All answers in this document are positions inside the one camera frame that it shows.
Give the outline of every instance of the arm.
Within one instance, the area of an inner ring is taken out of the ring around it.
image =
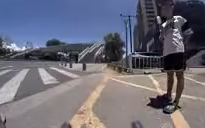
[[[182,26],[182,35],[183,35],[184,44],[188,43],[192,34],[193,34],[193,31],[192,31],[189,23],[186,21]]]

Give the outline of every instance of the modern building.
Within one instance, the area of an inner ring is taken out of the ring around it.
[[[139,46],[137,51],[141,52],[162,52],[162,43],[159,42],[159,33],[156,29],[157,24],[155,16],[161,16],[160,6],[163,0],[140,0],[138,5],[137,13],[138,20],[138,36]],[[150,10],[153,16],[148,17]],[[185,46],[186,50],[193,49],[205,49],[205,4],[200,0],[176,0],[174,15],[181,15],[186,18],[194,34],[191,37],[189,43]]]
[[[148,33],[149,29],[153,26],[155,17],[157,15],[157,6],[155,0],[139,0],[137,6],[137,27],[134,31],[138,31],[137,41],[135,44],[135,51],[140,51],[140,43],[143,41],[144,36]]]

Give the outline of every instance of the leg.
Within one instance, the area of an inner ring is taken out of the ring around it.
[[[176,97],[175,97],[175,103],[178,105],[179,100],[181,98],[181,94],[184,90],[184,71],[177,71],[177,90],[176,90]]]
[[[171,99],[173,84],[174,84],[174,72],[168,71],[167,72],[167,96],[169,99]]]

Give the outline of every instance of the road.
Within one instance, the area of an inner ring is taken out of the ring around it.
[[[0,61],[0,105],[91,73],[70,71],[58,62]]]
[[[0,69],[8,71],[0,76],[0,88],[8,87],[1,89],[7,91],[1,91],[0,101],[12,100],[0,105],[0,113],[7,128],[60,128],[65,121],[74,128],[130,128],[136,121],[144,128],[205,128],[205,70],[187,71],[182,108],[167,115],[157,99],[166,90],[163,73],[121,75],[98,70],[104,65],[97,64],[83,72],[79,64],[69,69],[54,62],[0,63],[5,66],[10,67]],[[19,73],[22,82],[11,80]],[[20,83],[15,98],[13,82]]]

